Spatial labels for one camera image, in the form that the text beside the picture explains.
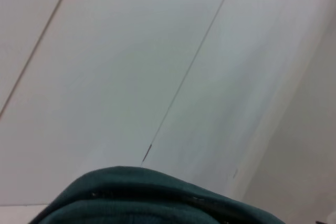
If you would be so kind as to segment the dark teal insulated bag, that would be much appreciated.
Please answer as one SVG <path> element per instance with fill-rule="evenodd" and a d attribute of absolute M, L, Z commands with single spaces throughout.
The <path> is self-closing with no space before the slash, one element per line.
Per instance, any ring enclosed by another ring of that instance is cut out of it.
<path fill-rule="evenodd" d="M 285 224 L 276 216 L 147 168 L 117 166 L 73 181 L 29 224 Z"/>

